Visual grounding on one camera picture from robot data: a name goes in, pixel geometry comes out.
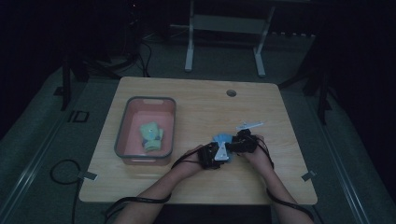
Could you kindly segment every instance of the human hand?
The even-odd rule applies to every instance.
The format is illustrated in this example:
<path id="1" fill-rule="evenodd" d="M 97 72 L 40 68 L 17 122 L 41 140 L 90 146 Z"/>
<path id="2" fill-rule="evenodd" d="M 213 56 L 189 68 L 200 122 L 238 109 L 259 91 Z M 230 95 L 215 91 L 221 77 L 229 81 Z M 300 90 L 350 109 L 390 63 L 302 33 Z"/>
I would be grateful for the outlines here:
<path id="1" fill-rule="evenodd" d="M 262 148 L 264 148 L 264 150 L 268 151 L 267 146 L 264 144 L 264 137 L 261 135 L 257 135 L 256 137 L 258 137 L 260 140 L 258 140 L 258 144 L 261 146 L 257 146 L 256 149 L 254 150 L 254 152 L 250 153 L 250 152 L 244 152 L 244 153 L 239 153 L 238 155 L 245 157 L 250 164 L 252 164 L 252 166 L 256 169 L 273 169 L 272 164 L 270 159 L 268 158 L 268 156 L 264 153 L 264 151 L 262 150 Z"/>
<path id="2" fill-rule="evenodd" d="M 182 162 L 176 165 L 171 172 L 173 172 L 178 178 L 185 179 L 202 171 L 203 168 L 199 163 L 198 153 L 196 152 L 201 147 L 203 146 L 199 145 L 195 149 L 188 150 L 184 153 L 184 155 L 190 154 L 190 156 L 186 157 Z"/>

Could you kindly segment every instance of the dark background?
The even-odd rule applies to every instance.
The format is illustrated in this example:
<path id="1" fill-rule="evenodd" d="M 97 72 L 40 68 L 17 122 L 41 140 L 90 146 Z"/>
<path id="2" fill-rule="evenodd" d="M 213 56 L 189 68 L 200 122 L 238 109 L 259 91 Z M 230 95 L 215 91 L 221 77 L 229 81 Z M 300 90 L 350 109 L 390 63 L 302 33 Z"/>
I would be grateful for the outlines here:
<path id="1" fill-rule="evenodd" d="M 314 67 L 329 63 L 336 98 L 396 201 L 396 1 L 335 4 L 337 7 L 324 0 L 277 3 L 270 31 L 317 37 L 306 63 Z M 200 9 L 235 12 L 235 8 L 219 6 L 224 4 L 203 4 Z M 261 16 L 257 10 L 235 6 L 240 16 Z M 136 20 L 166 39 L 170 23 L 188 24 L 189 7 L 186 0 L 2 1 L 0 136 L 7 133 L 46 78 L 62 65 L 65 54 L 79 51 L 106 61 L 110 46 L 119 37 L 116 34 Z M 136 48 L 130 44 L 127 51 L 138 51 Z"/>

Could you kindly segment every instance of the gray floor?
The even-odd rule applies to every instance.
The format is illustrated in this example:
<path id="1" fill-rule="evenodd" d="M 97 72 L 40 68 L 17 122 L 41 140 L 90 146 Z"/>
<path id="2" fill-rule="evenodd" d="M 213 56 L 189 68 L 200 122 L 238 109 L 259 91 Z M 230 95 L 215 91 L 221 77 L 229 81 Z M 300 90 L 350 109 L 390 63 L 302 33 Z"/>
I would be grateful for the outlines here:
<path id="1" fill-rule="evenodd" d="M 186 38 L 176 35 L 170 42 L 146 38 L 152 57 L 148 71 L 152 77 L 231 80 L 281 83 L 295 75 L 312 38 L 270 35 L 262 54 L 267 77 L 256 75 L 252 49 L 241 45 L 209 45 L 198 38 L 192 72 L 184 72 Z M 144 59 L 149 49 L 142 46 Z M 138 65 L 119 71 L 122 76 L 141 76 Z M 0 202 L 9 199 L 23 170 L 37 152 L 45 151 L 36 167 L 30 188 L 17 197 L 8 223 L 70 223 L 75 185 L 61 186 L 50 180 L 50 168 L 63 159 L 76 160 L 86 170 L 106 119 L 118 82 L 92 76 L 85 83 L 73 82 L 73 101 L 60 112 L 62 99 L 53 96 L 61 85 L 61 71 L 54 73 L 26 109 L 0 149 Z M 305 162 L 317 175 L 313 183 L 318 195 L 316 223 L 396 223 L 396 208 L 382 186 L 364 146 L 345 111 L 329 97 L 332 110 L 323 126 L 315 114 L 316 96 L 302 93 L 304 80 L 285 90 L 282 97 L 290 115 Z M 89 111 L 86 123 L 67 122 L 72 110 Z M 53 138 L 47 136 L 55 133 Z M 76 170 L 64 167 L 62 178 L 73 178 Z M 106 203 L 78 202 L 77 223 L 102 223 Z"/>

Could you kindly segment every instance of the plastic bin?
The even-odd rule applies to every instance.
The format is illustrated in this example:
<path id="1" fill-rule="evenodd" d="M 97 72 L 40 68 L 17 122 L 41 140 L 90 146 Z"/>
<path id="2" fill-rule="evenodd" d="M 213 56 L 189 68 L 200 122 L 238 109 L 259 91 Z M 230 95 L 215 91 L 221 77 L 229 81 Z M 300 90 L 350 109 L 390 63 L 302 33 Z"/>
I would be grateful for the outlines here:
<path id="1" fill-rule="evenodd" d="M 176 102 L 169 97 L 136 96 L 128 100 L 117 136 L 115 152 L 128 165 L 166 165 L 171 160 Z M 163 129 L 161 149 L 146 151 L 140 126 L 156 122 Z"/>

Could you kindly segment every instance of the person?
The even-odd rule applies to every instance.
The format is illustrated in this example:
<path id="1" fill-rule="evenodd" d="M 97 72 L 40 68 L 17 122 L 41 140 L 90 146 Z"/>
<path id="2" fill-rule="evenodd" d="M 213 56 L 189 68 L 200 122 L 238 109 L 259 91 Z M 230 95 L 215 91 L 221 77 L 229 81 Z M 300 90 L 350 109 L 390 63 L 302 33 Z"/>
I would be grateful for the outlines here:
<path id="1" fill-rule="evenodd" d="M 260 146 L 264 148 L 263 137 L 260 135 L 256 136 L 261 139 L 261 141 L 258 142 Z M 179 163 L 152 186 L 141 192 L 138 197 L 164 199 L 171 194 L 173 189 L 181 181 L 202 171 L 203 168 L 198 162 L 199 160 L 197 153 L 192 153 L 200 147 L 202 146 L 198 146 L 193 150 L 187 151 L 185 155 L 190 154 L 190 156 L 188 156 L 184 161 L 189 162 Z M 259 148 L 258 146 L 253 153 L 245 152 L 238 155 L 246 158 L 253 168 L 257 170 L 257 172 L 263 178 L 267 189 L 272 193 L 273 196 L 283 202 L 296 204 L 294 198 L 290 195 L 282 181 L 277 176 L 272 167 L 270 158 L 263 152 L 262 148 Z M 114 223 L 153 223 L 158 214 L 161 212 L 162 208 L 163 203 L 130 202 L 119 213 Z M 300 210 L 293 209 L 280 203 L 274 203 L 274 208 L 279 223 L 314 223 L 308 214 Z"/>

